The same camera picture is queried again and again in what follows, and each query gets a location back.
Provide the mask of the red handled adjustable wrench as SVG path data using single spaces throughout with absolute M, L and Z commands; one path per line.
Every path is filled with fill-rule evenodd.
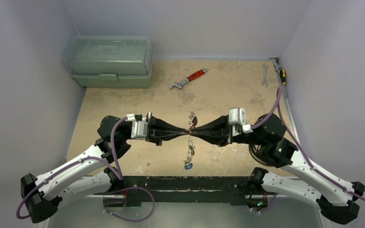
M 200 70 L 196 71 L 195 73 L 191 74 L 190 76 L 186 77 L 184 80 L 182 80 L 180 82 L 171 83 L 169 88 L 170 88 L 170 90 L 172 90 L 173 88 L 178 88 L 181 90 L 187 83 L 201 77 L 202 75 L 206 74 L 207 72 L 208 72 L 208 70 L 205 68 L 200 69 Z

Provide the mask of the silver open-end spanner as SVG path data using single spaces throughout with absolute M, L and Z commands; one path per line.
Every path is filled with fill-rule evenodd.
M 263 64 L 263 80 L 261 82 L 262 86 L 268 87 L 269 83 L 268 83 L 268 65 L 267 64 Z

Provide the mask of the aluminium side rail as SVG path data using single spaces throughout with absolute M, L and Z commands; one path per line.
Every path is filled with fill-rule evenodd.
M 279 77 L 279 72 L 280 72 L 281 69 L 283 69 L 283 66 L 279 64 L 279 58 L 270 58 L 270 61 L 272 62 L 273 66 L 274 66 L 276 76 L 277 76 L 277 78 L 278 78 L 278 80 L 281 84 L 281 80 L 280 80 L 280 77 Z M 286 83 L 285 86 L 283 86 L 281 84 L 281 87 L 282 87 L 282 93 L 283 93 L 282 96 L 283 96 L 285 106 L 286 106 L 286 111 L 287 111 L 287 114 L 288 114 L 288 117 L 289 117 L 289 120 L 290 120 L 290 125 L 291 125 L 290 130 L 293 133 L 293 135 L 295 136 L 296 141 L 300 145 L 300 140 L 299 140 L 297 128 L 296 128 L 294 118 L 293 118 L 293 114 L 292 114 L 292 110 L 291 110 L 291 107 L 290 107 L 290 104 L 289 104 L 289 101 L 288 101 L 287 83 Z

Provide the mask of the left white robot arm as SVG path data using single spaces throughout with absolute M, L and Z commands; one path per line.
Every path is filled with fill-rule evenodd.
M 77 157 L 44 174 L 31 173 L 20 180 L 22 201 L 18 219 L 40 223 L 53 216 L 60 207 L 96 193 L 118 194 L 126 187 L 119 159 L 130 149 L 128 140 L 144 140 L 161 145 L 189 130 L 161 119 L 140 114 L 125 117 L 106 116 L 97 130 L 100 138 Z

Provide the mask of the green translucent plastic toolbox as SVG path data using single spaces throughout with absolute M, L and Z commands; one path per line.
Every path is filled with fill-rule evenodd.
M 145 36 L 75 36 L 64 63 L 82 87 L 149 88 L 153 56 Z

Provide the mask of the key with blue tag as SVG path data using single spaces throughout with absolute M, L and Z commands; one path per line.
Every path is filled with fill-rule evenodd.
M 193 164 L 191 162 L 184 165 L 185 170 L 190 170 L 192 167 L 193 167 Z

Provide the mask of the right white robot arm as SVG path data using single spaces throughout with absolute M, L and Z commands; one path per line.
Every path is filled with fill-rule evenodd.
M 260 126 L 250 130 L 231 121 L 229 116 L 190 129 L 190 135 L 219 147 L 231 143 L 258 145 L 254 156 L 264 164 L 280 168 L 293 175 L 280 177 L 264 168 L 256 167 L 248 180 L 253 193 L 262 190 L 282 194 L 308 203 L 320 210 L 328 220 L 346 225 L 358 217 L 360 210 L 355 194 L 362 195 L 362 183 L 341 180 L 337 176 L 307 161 L 294 143 L 284 138 L 286 127 L 275 114 L 263 115 L 256 121 Z

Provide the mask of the yellow black screwdriver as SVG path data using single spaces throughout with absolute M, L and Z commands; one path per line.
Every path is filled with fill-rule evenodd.
M 286 77 L 286 71 L 284 69 L 280 70 L 279 77 L 280 77 L 280 80 L 281 80 L 281 84 L 283 86 L 285 86 L 286 83 L 287 83 L 287 77 Z

